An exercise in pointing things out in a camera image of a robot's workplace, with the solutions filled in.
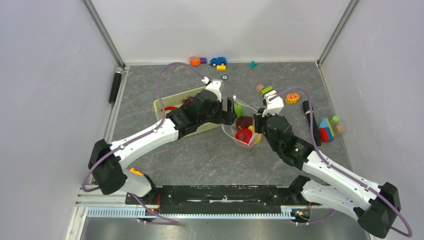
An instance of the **red block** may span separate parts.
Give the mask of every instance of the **red block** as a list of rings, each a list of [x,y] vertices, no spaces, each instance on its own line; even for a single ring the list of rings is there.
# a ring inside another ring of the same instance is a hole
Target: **red block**
[[[319,129],[319,136],[321,137],[321,142],[328,143],[330,141],[329,134],[325,127]]]

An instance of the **gray marble floor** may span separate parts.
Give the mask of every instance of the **gray marble floor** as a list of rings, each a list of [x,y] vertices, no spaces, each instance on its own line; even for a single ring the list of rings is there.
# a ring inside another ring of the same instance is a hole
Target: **gray marble floor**
[[[162,65],[148,65],[129,69],[114,141],[156,122],[153,101],[158,98],[156,80],[162,68]],[[254,68],[249,68],[248,63],[230,63],[225,72],[206,64],[197,68],[211,80],[221,79],[222,74],[229,76],[222,90],[224,99],[236,95],[252,106],[261,107],[261,97],[255,91],[258,84],[273,86],[277,92],[299,86],[309,91],[317,122],[333,117],[324,83],[313,62],[259,63]],[[162,76],[161,92],[166,97],[201,86],[193,70],[172,66]],[[287,118],[297,136],[310,141],[308,123],[302,111],[306,96],[298,93],[299,102],[286,104],[280,115]],[[320,148],[328,157],[351,169],[340,136]],[[265,140],[253,148],[241,148],[220,127],[163,145],[140,157],[130,167],[148,174],[157,185],[290,184],[301,173],[283,163]]]

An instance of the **black handle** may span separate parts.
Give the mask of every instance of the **black handle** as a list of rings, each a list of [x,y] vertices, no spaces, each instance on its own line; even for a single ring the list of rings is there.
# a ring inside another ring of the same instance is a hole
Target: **black handle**
[[[114,104],[118,97],[119,87],[124,69],[120,66],[115,68],[115,76],[113,77],[112,89],[110,90],[109,103]]]
[[[310,112],[314,112],[314,107],[312,107],[312,110],[309,109],[309,101],[304,101],[302,103],[303,112],[306,115],[307,123],[310,126],[311,125],[311,114]],[[312,115],[312,132],[313,132],[313,139],[315,139],[315,143],[317,146],[321,146],[321,137],[320,137],[320,130],[318,129],[317,121],[315,120],[315,114]]]

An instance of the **plastic container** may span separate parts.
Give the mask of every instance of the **plastic container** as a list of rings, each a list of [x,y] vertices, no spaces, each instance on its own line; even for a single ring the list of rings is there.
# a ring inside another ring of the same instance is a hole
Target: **plastic container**
[[[178,94],[175,94],[175,95],[163,97],[162,98],[163,105],[165,107],[177,107],[177,108],[179,108],[181,105],[183,105],[183,100],[187,99],[188,97],[194,97],[196,94],[200,93],[203,89],[205,89],[204,86],[198,87],[198,88],[195,88],[195,89],[192,89],[192,90],[188,90],[188,91],[185,91],[185,92],[181,92],[181,93],[178,93]],[[156,99],[153,102],[153,108],[154,108],[154,113],[156,114],[156,120],[159,121],[162,118],[161,102],[159,101],[159,99]],[[219,126],[220,126],[219,124],[215,124],[215,123],[210,123],[210,122],[205,123],[205,124],[199,126],[197,128],[197,131],[184,136],[184,138],[198,134],[198,133],[201,133],[201,132],[204,132],[204,131],[208,131],[208,130],[217,128]]]
[[[253,119],[253,115],[256,114],[258,112],[258,110],[249,106],[247,103],[245,103],[245,102],[243,102],[243,101],[241,101],[237,98],[235,99],[234,102],[235,102],[234,107],[236,107],[235,105],[238,105],[239,107],[241,106],[242,116],[243,117],[251,117],[252,118],[252,126],[255,126],[255,120]],[[237,146],[242,147],[242,148],[252,148],[252,147],[254,147],[255,142],[258,139],[258,137],[260,136],[260,134],[253,132],[249,143],[238,140],[238,139],[236,139],[236,134],[240,129],[237,128],[236,124],[237,124],[237,120],[234,121],[233,125],[222,124],[221,127],[222,127],[222,130],[224,131],[224,133],[228,137],[230,137],[235,142],[235,144]]]

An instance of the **blue toy car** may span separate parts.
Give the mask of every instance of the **blue toy car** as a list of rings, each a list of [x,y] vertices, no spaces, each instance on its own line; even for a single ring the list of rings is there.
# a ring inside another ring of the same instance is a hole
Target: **blue toy car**
[[[217,65],[227,65],[227,60],[225,57],[220,56],[220,57],[214,57],[210,60],[210,65],[213,67],[216,67]]]

